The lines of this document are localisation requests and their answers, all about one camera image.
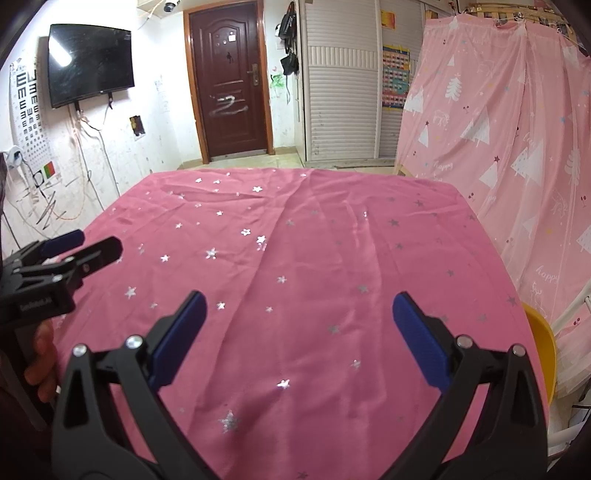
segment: tv screen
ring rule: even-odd
[[[131,32],[95,25],[52,25],[48,75],[53,108],[135,86]]]

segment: poster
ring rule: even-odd
[[[382,10],[382,26],[390,30],[396,29],[396,15],[394,12],[386,12]]]
[[[404,108],[410,88],[410,50],[384,45],[383,55],[382,106]]]
[[[13,139],[21,148],[27,181],[36,188],[54,186],[61,177],[47,138],[35,58],[29,63],[19,59],[10,65],[9,94]]]

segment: blue gripper pad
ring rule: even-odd
[[[407,299],[396,295],[392,306],[394,322],[417,361],[427,383],[445,393],[452,383],[449,360],[443,348],[423,321],[423,313]]]
[[[194,293],[176,314],[176,321],[152,354],[152,375],[148,379],[148,384],[153,392],[174,381],[206,318],[205,296]]]
[[[47,258],[57,257],[62,253],[81,246],[84,243],[84,239],[84,232],[82,230],[74,230],[73,232],[45,241],[40,253]]]

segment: security camera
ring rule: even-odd
[[[166,2],[164,4],[164,11],[169,14],[171,11],[173,11],[176,8],[177,5],[180,4],[180,2],[181,2],[181,0],[178,0],[178,2],[176,4],[173,2]]]

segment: metal screw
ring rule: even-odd
[[[132,335],[125,341],[125,346],[135,350],[136,348],[141,347],[142,343],[144,343],[144,339],[142,337],[139,335]]]
[[[72,353],[74,354],[74,356],[82,356],[86,353],[86,351],[88,350],[88,348],[86,347],[86,345],[84,345],[83,343],[76,345],[73,349],[72,349]]]
[[[523,345],[513,345],[513,353],[517,356],[525,356],[525,347]]]
[[[457,338],[456,343],[458,347],[468,350],[469,348],[472,348],[472,345],[474,345],[474,340],[468,337],[468,335],[460,335]]]

